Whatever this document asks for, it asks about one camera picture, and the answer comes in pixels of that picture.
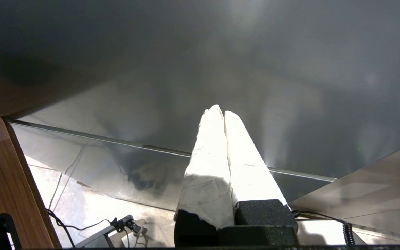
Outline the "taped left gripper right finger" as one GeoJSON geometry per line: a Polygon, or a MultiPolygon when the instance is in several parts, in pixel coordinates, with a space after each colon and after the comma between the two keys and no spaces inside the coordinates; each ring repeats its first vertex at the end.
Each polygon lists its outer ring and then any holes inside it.
{"type": "Polygon", "coordinates": [[[298,223],[240,117],[224,114],[232,223],[298,229],[298,223]]]}

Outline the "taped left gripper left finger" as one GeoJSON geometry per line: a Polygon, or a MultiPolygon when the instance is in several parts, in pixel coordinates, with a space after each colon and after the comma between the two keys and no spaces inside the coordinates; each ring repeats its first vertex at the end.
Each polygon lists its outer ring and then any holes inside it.
{"type": "Polygon", "coordinates": [[[218,245],[218,231],[235,225],[227,138],[220,106],[202,114],[174,215],[176,247],[218,245]]]}

